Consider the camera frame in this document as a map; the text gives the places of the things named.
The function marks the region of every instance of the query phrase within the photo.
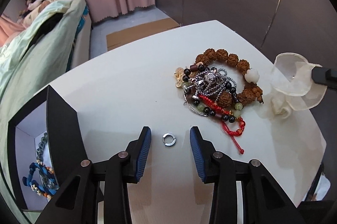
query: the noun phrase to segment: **translucent white fabric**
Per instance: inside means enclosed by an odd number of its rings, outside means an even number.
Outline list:
[[[310,109],[321,102],[327,87],[313,82],[311,70],[315,66],[321,67],[297,53],[281,53],[276,57],[270,77],[275,114],[287,118],[292,110]]]

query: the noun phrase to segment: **black box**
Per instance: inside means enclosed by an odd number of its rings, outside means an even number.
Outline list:
[[[25,211],[40,211],[47,205],[45,197],[38,196],[22,177],[29,174],[29,165],[36,162],[36,143],[48,134],[48,146],[43,157],[50,162],[57,184],[88,159],[80,132],[77,112],[51,87],[47,86],[31,98],[8,123],[8,168],[14,197],[18,207]],[[33,178],[40,183],[38,171]]]

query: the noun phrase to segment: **white table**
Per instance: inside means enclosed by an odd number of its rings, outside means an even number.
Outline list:
[[[175,87],[175,69],[189,67],[208,48],[236,53],[260,73],[258,85],[265,103],[256,101],[244,108],[246,128],[236,138],[244,155],[218,123],[183,105],[183,92]],[[213,185],[203,184],[197,175],[189,143],[191,126],[198,126],[204,139],[232,159],[259,159],[296,206],[321,163],[326,143],[310,111],[295,112],[286,120],[272,114],[271,68],[272,63],[246,40],[220,22],[209,21],[126,44],[69,71],[51,85],[77,111],[93,162],[124,150],[143,126],[151,128],[144,176],[139,184],[128,187],[133,223],[208,223]],[[240,92],[242,77],[227,70]],[[171,148],[162,142],[167,132],[177,138]],[[242,223],[241,202],[239,197],[238,223]],[[102,210],[99,219],[103,219]]]

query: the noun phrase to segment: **metal screw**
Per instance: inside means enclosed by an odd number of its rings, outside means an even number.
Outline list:
[[[222,158],[223,154],[222,154],[222,152],[214,152],[214,153],[213,153],[213,156],[214,156],[215,158]]]
[[[120,158],[126,158],[128,155],[129,155],[129,154],[128,154],[128,152],[126,152],[126,151],[120,152],[120,153],[118,154],[118,156],[119,156]]]
[[[257,159],[253,159],[251,163],[254,167],[258,167],[261,165],[261,162]]]
[[[90,160],[87,160],[87,159],[85,159],[81,162],[82,167],[87,167],[87,166],[89,166],[89,164],[90,164]]]

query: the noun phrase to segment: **light green blanket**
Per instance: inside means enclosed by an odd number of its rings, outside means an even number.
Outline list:
[[[63,4],[61,9],[66,12],[61,21],[36,45],[33,45],[23,57],[27,39],[24,34],[17,37],[14,45],[17,46],[18,51],[15,51],[14,58],[10,63],[7,62],[6,65],[3,65],[3,67],[8,68],[6,71],[9,72],[1,72],[2,75],[5,75],[4,79],[0,81],[1,85],[5,84],[6,86],[0,89],[0,97],[2,93],[2,99],[0,100],[0,163],[2,168],[0,192],[21,224],[34,223],[39,213],[22,212],[13,200],[7,161],[7,125],[15,113],[38,90],[66,71],[76,28],[86,6],[85,0],[66,1],[69,6]],[[27,29],[25,33],[31,34],[31,31]]]

